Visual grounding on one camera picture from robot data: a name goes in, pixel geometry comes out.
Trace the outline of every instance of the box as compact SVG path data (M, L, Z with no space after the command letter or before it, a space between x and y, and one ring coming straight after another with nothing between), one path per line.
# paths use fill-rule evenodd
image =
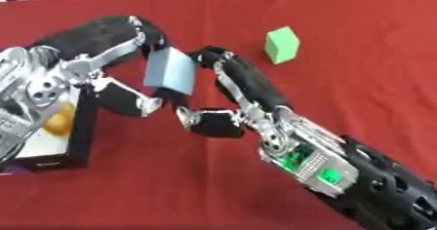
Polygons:
M85 90L72 88L69 103L69 128L54 134L47 125L36 132L19 155L0 167L1 174L33 173L88 166L98 105Z

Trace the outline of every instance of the light blue block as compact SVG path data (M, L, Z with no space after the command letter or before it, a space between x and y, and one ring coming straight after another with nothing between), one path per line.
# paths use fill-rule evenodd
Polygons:
M195 78L196 63L188 55L170 47L149 54L143 84L191 95Z

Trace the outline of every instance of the robotic hand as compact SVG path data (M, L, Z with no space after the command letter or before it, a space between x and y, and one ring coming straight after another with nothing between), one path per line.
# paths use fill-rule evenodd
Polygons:
M137 50L146 58L152 50L170 47L166 35L153 23L133 16L110 16L28 47L1 51L0 163L14 158L23 143L60 110L71 87L85 90L98 105L128 116L145 117L160 108L162 98L148 97L102 69Z
M297 115L253 65L232 52L206 47L190 55L215 71L219 90L239 109L179 107L188 130L221 137L240 137L244 126L257 132L262 160L366 229L436 229L437 193L431 182L370 146Z

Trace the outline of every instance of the green cube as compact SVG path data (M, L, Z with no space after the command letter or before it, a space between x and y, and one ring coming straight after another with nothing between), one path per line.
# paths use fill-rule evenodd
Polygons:
M264 50L274 64L296 57L300 41L288 26L267 33Z

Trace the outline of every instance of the red tablecloth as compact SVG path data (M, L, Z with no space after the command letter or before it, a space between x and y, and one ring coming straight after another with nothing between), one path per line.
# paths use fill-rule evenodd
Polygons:
M185 51L225 46L252 60L297 112L437 180L437 0L47 0L0 4L0 47L103 15L153 20ZM274 66L267 31L290 26L298 58ZM140 59L112 73L140 85ZM192 103L229 105L200 71ZM0 177L0 228L358 229L261 161L257 138L188 134L166 108L102 111L92 163Z

